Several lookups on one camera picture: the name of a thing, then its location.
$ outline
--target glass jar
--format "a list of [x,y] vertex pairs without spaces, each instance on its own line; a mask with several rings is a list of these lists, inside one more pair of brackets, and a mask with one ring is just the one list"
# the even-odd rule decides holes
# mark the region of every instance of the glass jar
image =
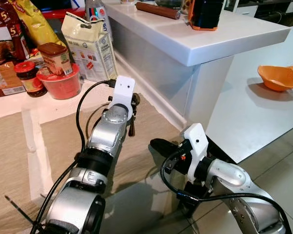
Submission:
[[47,89],[42,82],[36,77],[38,69],[31,61],[21,62],[14,66],[17,77],[21,80],[28,95],[33,98],[41,97],[46,94]]

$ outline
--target yellow bag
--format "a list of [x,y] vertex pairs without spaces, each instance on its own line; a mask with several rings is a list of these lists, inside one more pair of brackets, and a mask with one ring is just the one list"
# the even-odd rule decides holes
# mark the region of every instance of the yellow bag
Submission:
[[50,27],[41,11],[30,0],[9,0],[20,20],[25,24],[26,32],[36,46],[54,42],[65,46]]

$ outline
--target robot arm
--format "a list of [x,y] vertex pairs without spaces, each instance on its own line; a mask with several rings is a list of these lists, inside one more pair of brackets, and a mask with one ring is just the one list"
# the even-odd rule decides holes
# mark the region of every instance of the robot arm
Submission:
[[119,76],[109,109],[93,128],[86,148],[78,155],[78,164],[52,202],[45,233],[97,234],[103,219],[107,174],[119,153],[128,121],[139,104],[133,95],[135,81]]
[[[202,188],[207,188],[209,193],[213,192],[215,195],[249,193],[272,199],[267,192],[252,182],[249,174],[241,167],[207,157],[208,140],[201,124],[191,125],[184,131],[183,137],[185,140],[174,149],[179,155],[176,155],[174,159],[170,156],[166,160],[167,173],[175,167],[176,170],[187,173],[188,180],[192,184],[198,182]],[[152,140],[150,144],[155,149],[159,149],[158,151],[164,151],[163,146],[159,146],[164,144],[162,139]],[[189,197],[189,193],[182,194],[182,191],[178,190],[177,197],[184,199]],[[237,197],[223,199],[223,202],[231,210],[243,234],[284,234],[286,232],[279,211],[267,201],[252,197]]]

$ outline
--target orange plate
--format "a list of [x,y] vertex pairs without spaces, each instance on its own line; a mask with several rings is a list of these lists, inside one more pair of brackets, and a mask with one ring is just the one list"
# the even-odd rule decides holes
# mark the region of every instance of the orange plate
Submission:
[[270,89],[276,91],[293,89],[293,69],[291,68],[259,66],[258,73]]

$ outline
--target rolling pin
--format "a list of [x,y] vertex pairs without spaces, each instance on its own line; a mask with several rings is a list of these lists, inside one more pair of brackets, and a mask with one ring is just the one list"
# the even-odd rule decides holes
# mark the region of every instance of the rolling pin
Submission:
[[168,17],[174,20],[177,20],[180,18],[180,11],[170,9],[167,7],[155,6],[155,5],[151,5],[151,4],[147,4],[143,2],[137,2],[136,7],[140,11],[146,11],[152,14]]

